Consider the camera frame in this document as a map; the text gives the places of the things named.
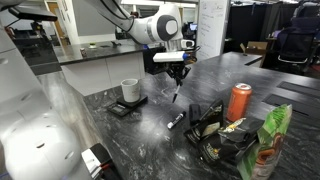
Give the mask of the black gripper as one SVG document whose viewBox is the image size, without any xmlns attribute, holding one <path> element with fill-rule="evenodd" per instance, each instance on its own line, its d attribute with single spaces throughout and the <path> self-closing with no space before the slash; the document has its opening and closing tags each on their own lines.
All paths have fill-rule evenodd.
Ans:
<svg viewBox="0 0 320 180">
<path fill-rule="evenodd" d="M 190 70 L 191 67 L 187 67 L 184 62 L 170 62 L 167 65 L 166 72 L 174 79 L 176 86 L 179 86 L 179 79 L 181 81 L 185 79 Z"/>
</svg>

